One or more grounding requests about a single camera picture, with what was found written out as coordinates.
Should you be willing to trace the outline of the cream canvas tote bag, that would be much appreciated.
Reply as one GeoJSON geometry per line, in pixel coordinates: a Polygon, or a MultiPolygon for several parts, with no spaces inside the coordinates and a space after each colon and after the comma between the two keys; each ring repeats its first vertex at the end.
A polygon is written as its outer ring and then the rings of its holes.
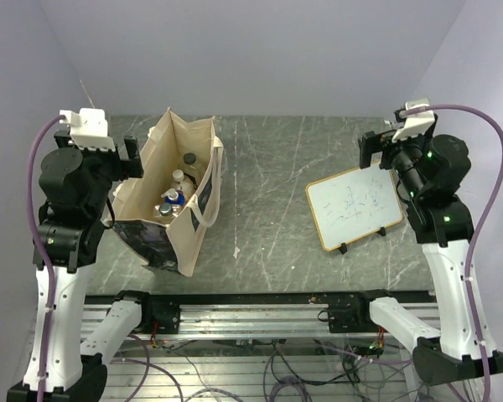
{"type": "Polygon", "coordinates": [[[114,232],[151,269],[193,275],[220,210],[224,146],[214,118],[166,111],[140,153],[144,174],[114,193],[114,232]]]}

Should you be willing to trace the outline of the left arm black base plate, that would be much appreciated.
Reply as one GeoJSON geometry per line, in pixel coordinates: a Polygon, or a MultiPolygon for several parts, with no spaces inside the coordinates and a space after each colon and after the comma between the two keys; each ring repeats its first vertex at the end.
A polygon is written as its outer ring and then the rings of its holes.
{"type": "Polygon", "coordinates": [[[143,322],[157,334],[177,334],[181,322],[181,308],[173,296],[150,295],[146,302],[143,322]]]}

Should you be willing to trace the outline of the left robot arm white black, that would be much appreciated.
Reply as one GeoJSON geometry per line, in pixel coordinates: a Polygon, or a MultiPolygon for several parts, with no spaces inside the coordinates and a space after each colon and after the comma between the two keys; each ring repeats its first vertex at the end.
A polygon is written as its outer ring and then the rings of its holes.
{"type": "Polygon", "coordinates": [[[141,178],[137,138],[126,136],[127,157],[109,140],[82,146],[66,131],[41,161],[39,186],[45,202],[28,207],[34,233],[38,309],[34,344],[23,379],[8,390],[9,401],[98,401],[108,367],[125,338],[146,332],[154,312],[148,295],[124,291],[87,339],[81,326],[88,282],[98,245],[108,229],[101,217],[111,207],[115,182],[141,178]]]}

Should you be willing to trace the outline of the orange pump bottle blue collar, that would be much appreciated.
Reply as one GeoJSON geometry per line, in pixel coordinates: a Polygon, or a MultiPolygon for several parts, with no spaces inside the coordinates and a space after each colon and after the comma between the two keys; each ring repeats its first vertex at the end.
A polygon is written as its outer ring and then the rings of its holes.
{"type": "Polygon", "coordinates": [[[165,193],[161,195],[161,198],[168,204],[179,205],[181,207],[185,205],[184,194],[175,188],[169,188],[165,193]]]}

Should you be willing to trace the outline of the chrome bottle white cap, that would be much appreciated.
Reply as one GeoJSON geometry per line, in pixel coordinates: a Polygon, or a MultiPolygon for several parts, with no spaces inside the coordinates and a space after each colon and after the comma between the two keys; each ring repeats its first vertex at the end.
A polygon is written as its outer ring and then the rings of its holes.
{"type": "Polygon", "coordinates": [[[181,169],[175,169],[172,173],[172,177],[173,188],[175,188],[177,191],[180,191],[187,198],[191,197],[194,194],[194,184],[181,169]]]}

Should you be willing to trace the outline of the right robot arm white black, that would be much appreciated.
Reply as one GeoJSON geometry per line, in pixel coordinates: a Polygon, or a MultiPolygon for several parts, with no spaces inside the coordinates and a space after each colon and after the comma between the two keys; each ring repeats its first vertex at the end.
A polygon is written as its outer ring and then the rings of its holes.
{"type": "Polygon", "coordinates": [[[503,352],[485,326],[468,260],[473,221],[456,193],[471,168],[467,146],[450,135],[394,142],[389,132],[370,131],[359,148],[361,168],[380,153],[380,167],[394,170],[407,191],[407,217],[431,271],[440,328],[430,327],[392,296],[356,307],[354,324],[365,332],[380,326],[393,335],[411,353],[427,385],[503,374],[503,352]]]}

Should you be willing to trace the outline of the clear square bottle black cap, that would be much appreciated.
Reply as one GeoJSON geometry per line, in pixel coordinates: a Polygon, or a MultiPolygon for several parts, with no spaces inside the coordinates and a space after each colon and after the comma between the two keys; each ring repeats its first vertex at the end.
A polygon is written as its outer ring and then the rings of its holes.
{"type": "Polygon", "coordinates": [[[187,152],[183,155],[183,170],[198,182],[201,181],[205,174],[205,168],[202,162],[196,157],[193,152],[187,152]]]}

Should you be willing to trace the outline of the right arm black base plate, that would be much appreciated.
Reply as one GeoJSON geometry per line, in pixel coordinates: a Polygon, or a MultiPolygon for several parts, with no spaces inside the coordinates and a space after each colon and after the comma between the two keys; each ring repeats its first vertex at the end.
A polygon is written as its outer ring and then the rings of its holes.
{"type": "Polygon", "coordinates": [[[330,333],[378,332],[370,317],[371,299],[365,293],[342,293],[330,296],[317,319],[326,323],[330,333]]]}

